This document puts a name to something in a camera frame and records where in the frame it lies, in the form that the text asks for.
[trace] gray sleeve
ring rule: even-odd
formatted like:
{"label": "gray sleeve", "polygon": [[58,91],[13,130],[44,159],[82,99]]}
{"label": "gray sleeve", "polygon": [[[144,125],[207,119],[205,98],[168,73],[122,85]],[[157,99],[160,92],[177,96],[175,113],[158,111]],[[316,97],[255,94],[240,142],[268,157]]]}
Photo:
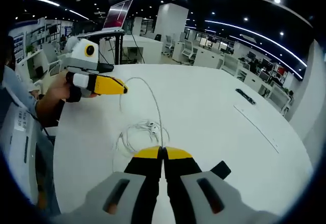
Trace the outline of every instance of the gray sleeve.
{"label": "gray sleeve", "polygon": [[6,87],[15,102],[18,99],[36,117],[35,106],[37,100],[27,91],[22,82],[17,78],[15,72],[7,66],[5,66],[2,85]]}

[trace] ceiling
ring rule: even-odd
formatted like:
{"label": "ceiling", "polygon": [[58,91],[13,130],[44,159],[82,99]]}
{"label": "ceiling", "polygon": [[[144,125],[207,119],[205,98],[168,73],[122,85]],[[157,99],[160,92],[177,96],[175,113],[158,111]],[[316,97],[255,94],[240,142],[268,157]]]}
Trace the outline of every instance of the ceiling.
{"label": "ceiling", "polygon": [[[15,17],[12,17],[12,21],[38,19],[44,16],[50,19],[65,18],[71,21],[85,21],[84,18],[65,11],[67,8],[95,21],[100,29],[103,19],[100,19],[100,16],[95,13],[98,11],[107,13],[110,7],[108,0],[50,1],[61,6],[55,7],[34,0],[16,0],[13,15],[18,19],[15,20]],[[282,4],[308,20],[313,27],[277,5],[262,0],[134,0],[129,11],[129,17],[142,16],[155,19],[158,8],[162,4],[161,1],[188,8],[190,20],[187,21],[187,25],[196,27],[200,31],[210,29],[216,31],[217,34],[221,33],[224,38],[231,38],[230,35],[241,38],[240,34],[254,38],[258,43],[256,45],[279,57],[301,76],[304,75],[304,66],[275,44],[234,27],[207,23],[205,20],[224,22],[260,33],[285,46],[304,62],[307,62],[309,46],[313,39],[317,39],[323,47],[326,47],[326,30],[324,28],[326,16],[323,14],[323,6],[321,5],[324,0],[282,0]]]}

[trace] ceiling light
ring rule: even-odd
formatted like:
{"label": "ceiling light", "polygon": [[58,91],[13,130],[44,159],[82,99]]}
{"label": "ceiling light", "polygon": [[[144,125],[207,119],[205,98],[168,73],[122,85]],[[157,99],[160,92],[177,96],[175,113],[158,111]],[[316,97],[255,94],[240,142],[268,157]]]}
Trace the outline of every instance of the ceiling light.
{"label": "ceiling light", "polygon": [[[233,37],[233,36],[230,36],[230,37],[235,38],[235,39],[237,39],[237,40],[240,40],[240,41],[242,41],[242,42],[246,42],[246,43],[248,43],[248,44],[250,44],[250,45],[252,45],[252,46],[255,46],[255,47],[259,48],[260,50],[262,50],[262,51],[264,51],[264,52],[267,52],[266,50],[262,49],[261,47],[258,47],[258,46],[256,46],[256,45],[250,43],[250,42],[247,42],[247,41],[242,40],[242,39],[237,38],[237,37]],[[275,59],[277,59],[277,60],[279,60],[280,62],[282,62],[282,63],[283,63],[285,66],[287,66],[290,70],[292,70],[294,73],[296,73],[296,74],[297,74],[301,79],[303,79],[302,76],[300,76],[300,75],[299,75],[295,70],[293,70],[290,66],[288,66],[287,64],[285,64],[281,59],[279,59],[279,58],[276,57],[275,55],[271,54],[270,52],[267,52],[267,53],[268,53],[269,55],[273,56]]]}
{"label": "ceiling light", "polygon": [[274,3],[280,4],[281,3],[281,0],[274,0]]}
{"label": "ceiling light", "polygon": [[79,15],[80,17],[83,17],[83,18],[89,20],[89,18],[86,18],[85,16],[82,16],[81,14],[76,13],[75,11],[72,11],[72,10],[69,10],[69,11],[70,11],[71,13],[74,13],[74,14],[76,14],[76,15]]}
{"label": "ceiling light", "polygon": [[226,26],[230,26],[230,27],[234,27],[234,28],[237,28],[237,29],[240,29],[240,30],[243,30],[243,31],[246,31],[246,32],[250,32],[252,34],[255,34],[259,37],[262,37],[270,42],[272,42],[273,44],[279,46],[280,48],[284,49],[285,51],[287,51],[289,54],[291,54],[293,57],[295,57],[298,61],[300,61],[300,63],[302,63],[305,67],[307,67],[307,64],[305,62],[303,62],[298,56],[296,56],[293,52],[291,52],[289,49],[287,49],[286,47],[282,46],[281,44],[277,43],[276,41],[273,41],[272,39],[266,37],[266,36],[263,36],[262,34],[259,34],[257,32],[253,32],[251,30],[247,30],[245,28],[241,28],[241,27],[238,27],[236,25],[232,25],[232,24],[226,24],[226,23],[222,23],[222,22],[216,22],[216,21],[211,21],[211,20],[205,20],[205,22],[209,22],[209,23],[215,23],[215,24],[223,24],[223,25],[226,25]]}
{"label": "ceiling light", "polygon": [[37,0],[37,1],[41,1],[41,2],[45,2],[45,3],[48,3],[48,4],[52,4],[52,5],[55,5],[55,6],[60,6],[60,4],[57,4],[55,2],[52,2],[52,1],[49,1],[49,0]]}
{"label": "ceiling light", "polygon": [[215,31],[211,31],[211,30],[207,30],[207,29],[205,29],[205,31],[207,31],[207,32],[213,32],[213,33],[216,33]]}

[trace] white round table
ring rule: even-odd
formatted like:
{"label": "white round table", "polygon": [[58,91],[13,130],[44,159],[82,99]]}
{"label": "white round table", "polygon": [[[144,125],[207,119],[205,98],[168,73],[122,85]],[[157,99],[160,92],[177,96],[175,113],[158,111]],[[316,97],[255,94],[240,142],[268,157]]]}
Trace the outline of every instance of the white round table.
{"label": "white round table", "polygon": [[[202,171],[224,160],[232,171],[225,181],[238,189],[251,208],[283,215],[310,180],[309,157],[289,123],[263,97],[225,71],[141,64],[116,66],[108,75],[124,81],[143,78],[154,92],[162,124],[170,134],[171,141],[167,143],[165,136],[165,144],[192,154]],[[53,160],[62,213],[82,205],[86,193],[112,173],[113,157],[114,170],[124,171],[131,156],[112,150],[121,131],[143,119],[158,121],[147,86],[141,80],[131,80],[127,86],[122,112],[119,95],[64,106]],[[249,104],[236,88],[257,104]],[[166,223],[167,216],[173,221],[163,177],[153,223]]]}

